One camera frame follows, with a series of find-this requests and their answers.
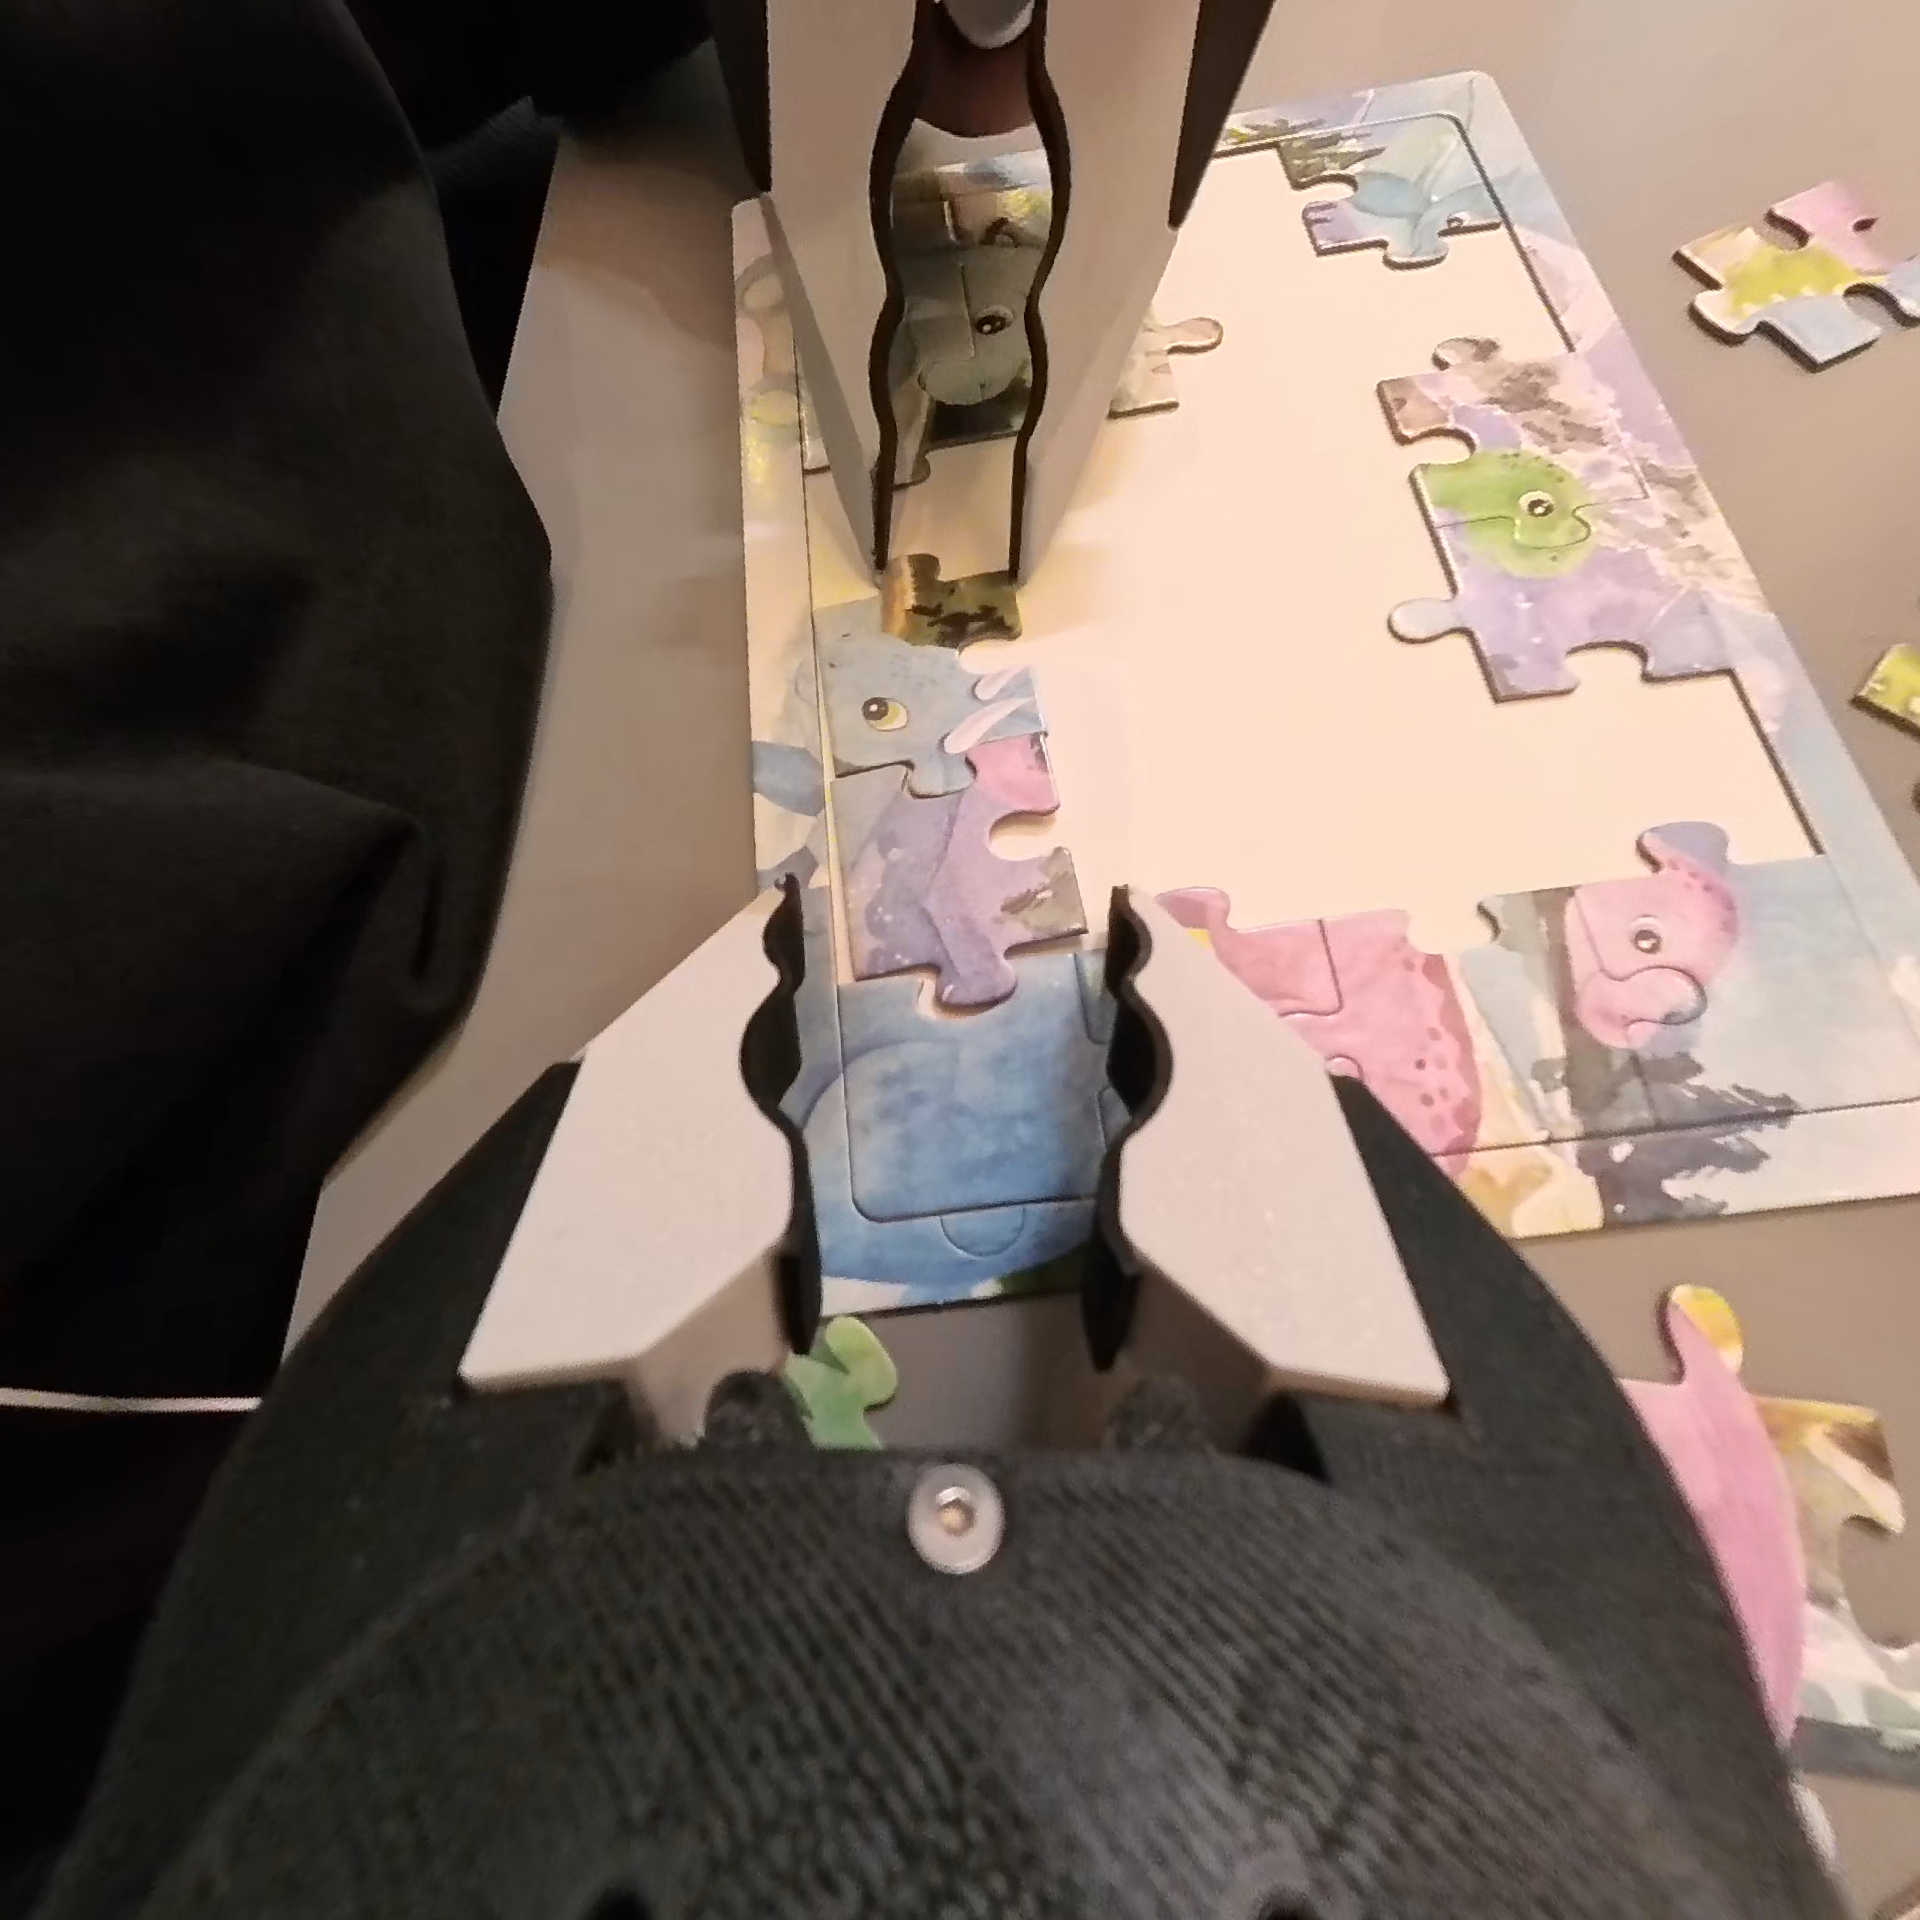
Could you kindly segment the teal dinosaur puzzle piece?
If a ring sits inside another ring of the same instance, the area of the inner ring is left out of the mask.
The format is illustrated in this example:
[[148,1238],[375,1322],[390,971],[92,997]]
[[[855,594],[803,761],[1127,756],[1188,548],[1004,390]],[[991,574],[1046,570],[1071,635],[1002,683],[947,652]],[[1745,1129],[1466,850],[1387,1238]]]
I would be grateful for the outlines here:
[[1049,240],[1043,152],[1012,152],[895,186],[904,317],[891,347],[896,482],[936,451],[1019,434],[1034,396],[1025,308]]

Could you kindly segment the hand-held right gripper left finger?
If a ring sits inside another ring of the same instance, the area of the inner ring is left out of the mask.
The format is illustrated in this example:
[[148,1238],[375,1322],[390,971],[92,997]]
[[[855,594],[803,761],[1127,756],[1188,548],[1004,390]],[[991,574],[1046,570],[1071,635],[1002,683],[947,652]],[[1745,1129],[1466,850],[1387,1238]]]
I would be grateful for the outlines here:
[[460,1380],[617,1385],[694,1444],[713,1392],[778,1377],[824,1313],[803,1070],[801,881],[743,905],[575,1061]]

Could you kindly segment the pale blue purple puzzle piece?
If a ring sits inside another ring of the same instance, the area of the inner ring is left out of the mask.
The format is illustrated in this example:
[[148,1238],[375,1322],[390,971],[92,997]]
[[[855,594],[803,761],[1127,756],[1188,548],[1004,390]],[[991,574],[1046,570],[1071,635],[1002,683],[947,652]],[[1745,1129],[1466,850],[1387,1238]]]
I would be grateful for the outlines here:
[[1463,126],[1441,113],[1363,129],[1310,129],[1281,145],[1288,181],[1344,186],[1310,200],[1303,227],[1319,257],[1378,250],[1393,270],[1441,262],[1463,234],[1505,227]]

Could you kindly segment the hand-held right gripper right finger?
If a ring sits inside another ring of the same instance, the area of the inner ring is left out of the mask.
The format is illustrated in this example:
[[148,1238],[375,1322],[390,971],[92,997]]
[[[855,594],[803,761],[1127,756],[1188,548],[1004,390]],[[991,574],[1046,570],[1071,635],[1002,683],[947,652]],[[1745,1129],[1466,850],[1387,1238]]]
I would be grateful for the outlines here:
[[1323,1058],[1188,929],[1112,892],[1108,1085],[1080,1291],[1114,1389],[1185,1378],[1214,1437],[1286,1395],[1436,1410],[1449,1372]]

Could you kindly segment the purple dinosaur body puzzle piece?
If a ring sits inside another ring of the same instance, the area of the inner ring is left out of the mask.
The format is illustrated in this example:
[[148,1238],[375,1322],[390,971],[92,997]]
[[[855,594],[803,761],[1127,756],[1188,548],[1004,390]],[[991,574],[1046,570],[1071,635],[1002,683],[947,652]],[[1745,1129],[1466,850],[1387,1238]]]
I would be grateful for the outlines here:
[[1439,952],[1408,938],[1408,914],[1318,921],[1335,1008],[1288,1021],[1334,1073],[1361,1078],[1404,1132],[1458,1178],[1481,1132],[1481,1070],[1463,1002]]

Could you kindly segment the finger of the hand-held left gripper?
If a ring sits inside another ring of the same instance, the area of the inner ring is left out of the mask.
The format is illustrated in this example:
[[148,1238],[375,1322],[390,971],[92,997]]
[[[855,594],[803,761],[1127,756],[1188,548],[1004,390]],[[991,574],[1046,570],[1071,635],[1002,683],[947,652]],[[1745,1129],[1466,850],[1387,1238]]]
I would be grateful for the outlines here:
[[1040,102],[1049,229],[1035,397],[1017,443],[1017,578],[1058,536],[1174,246],[1196,3],[1049,3]]
[[872,574],[884,565],[896,470],[874,162],[907,60],[907,3],[767,8],[768,221],[814,422]]

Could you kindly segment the pink yellow blue puzzle piece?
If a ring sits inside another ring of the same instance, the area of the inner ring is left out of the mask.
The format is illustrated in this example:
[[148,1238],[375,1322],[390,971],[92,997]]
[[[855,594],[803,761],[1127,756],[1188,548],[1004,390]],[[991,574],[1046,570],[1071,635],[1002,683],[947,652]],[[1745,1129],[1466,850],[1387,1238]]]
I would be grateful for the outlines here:
[[1715,229],[1673,258],[1696,277],[1690,312],[1715,339],[1734,345],[1762,331],[1803,368],[1824,371],[1881,339],[1856,297],[1919,324],[1919,258],[1889,253],[1878,227],[1862,190],[1826,181],[1767,206],[1767,227]]

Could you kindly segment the green dinosaur brown puzzle piece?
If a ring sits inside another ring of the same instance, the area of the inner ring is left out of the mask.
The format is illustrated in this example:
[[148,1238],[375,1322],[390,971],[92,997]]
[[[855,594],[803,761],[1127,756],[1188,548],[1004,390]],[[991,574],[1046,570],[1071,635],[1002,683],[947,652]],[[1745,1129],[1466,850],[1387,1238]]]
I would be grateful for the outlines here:
[[896,1397],[898,1369],[860,1317],[824,1322],[811,1349],[787,1358],[782,1382],[816,1450],[882,1450],[874,1412]]

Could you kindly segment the person's left hand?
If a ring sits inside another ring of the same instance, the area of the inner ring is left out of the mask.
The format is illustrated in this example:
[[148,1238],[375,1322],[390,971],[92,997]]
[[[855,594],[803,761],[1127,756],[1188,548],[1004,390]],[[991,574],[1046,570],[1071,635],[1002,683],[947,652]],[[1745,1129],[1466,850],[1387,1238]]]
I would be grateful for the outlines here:
[[991,51],[964,36],[919,42],[907,65],[907,122],[967,140],[1032,131],[1028,42]]

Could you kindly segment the pastel purple pink puzzle piece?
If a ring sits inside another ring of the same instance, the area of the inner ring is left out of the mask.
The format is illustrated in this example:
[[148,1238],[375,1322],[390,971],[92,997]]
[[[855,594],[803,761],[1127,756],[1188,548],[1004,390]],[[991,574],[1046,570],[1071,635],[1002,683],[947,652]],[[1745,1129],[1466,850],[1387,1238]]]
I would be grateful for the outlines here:
[[1088,930],[1073,854],[992,845],[1010,820],[1043,820],[1062,803],[1046,733],[986,740],[971,782],[915,796],[906,768],[832,782],[832,832],[855,978],[934,974],[936,1002],[971,1013],[1017,990],[1012,954]]

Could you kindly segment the blue dinosaur body puzzle piece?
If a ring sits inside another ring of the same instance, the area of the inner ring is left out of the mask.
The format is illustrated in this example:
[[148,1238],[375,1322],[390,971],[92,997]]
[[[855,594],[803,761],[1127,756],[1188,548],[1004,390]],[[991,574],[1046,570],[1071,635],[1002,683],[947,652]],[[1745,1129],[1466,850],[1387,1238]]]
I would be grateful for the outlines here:
[[922,1010],[913,976],[854,981],[803,1122],[827,1313],[1068,1289],[1120,1104],[1103,952],[1017,965],[1016,995]]

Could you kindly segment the dinosaur puzzle tray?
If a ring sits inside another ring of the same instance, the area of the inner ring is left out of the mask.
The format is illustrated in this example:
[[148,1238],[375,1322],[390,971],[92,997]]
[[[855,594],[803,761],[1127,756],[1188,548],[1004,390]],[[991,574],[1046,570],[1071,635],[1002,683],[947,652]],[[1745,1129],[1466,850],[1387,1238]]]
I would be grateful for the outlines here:
[[[1505,212],[1448,258],[1319,257],[1281,145],[1310,129],[1454,116]],[[881,585],[811,445],[776,250],[734,212],[740,492],[751,574],[755,842],[808,910],[806,1065],[855,978],[832,832],[811,611]],[[1916,877],[1868,798],[1784,625],[1690,454],[1544,169],[1483,73],[1363,86],[1230,122],[1147,316],[1151,397],[1105,422],[1022,638],[971,668],[1028,670],[1062,803],[998,827],[1008,857],[1073,854],[1088,930],[1012,952],[1091,954],[1112,890],[1211,886],[1233,924],[1408,914],[1448,961],[1481,1081],[1479,1142],[1457,1178],[1513,1238],[1815,1210],[1916,1193],[1916,1098],[1886,1106],[1556,1142],[1458,971],[1492,936],[1481,902],[1642,866],[1644,832],[1708,824],[1734,861],[1826,857],[1916,1035]],[[1572,656],[1576,685],[1499,701],[1463,633],[1393,635],[1385,614],[1449,594],[1415,470],[1463,438],[1404,443],[1378,382],[1449,339],[1580,353],[1648,457],[1651,504],[1748,590],[1736,665],[1647,680],[1624,646]],[[1017,438],[936,451],[896,497],[896,554],[944,574],[1002,563],[992,499]]]

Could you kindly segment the pink dinosaur head puzzle piece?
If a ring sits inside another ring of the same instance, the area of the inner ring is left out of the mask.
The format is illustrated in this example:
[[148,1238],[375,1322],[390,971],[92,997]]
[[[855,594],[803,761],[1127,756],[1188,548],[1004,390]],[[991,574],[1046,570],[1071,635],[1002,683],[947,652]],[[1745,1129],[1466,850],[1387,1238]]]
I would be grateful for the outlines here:
[[1731,859],[1663,824],[1628,877],[1481,902],[1458,971],[1556,1142],[1916,1098],[1916,1035],[1823,854]]

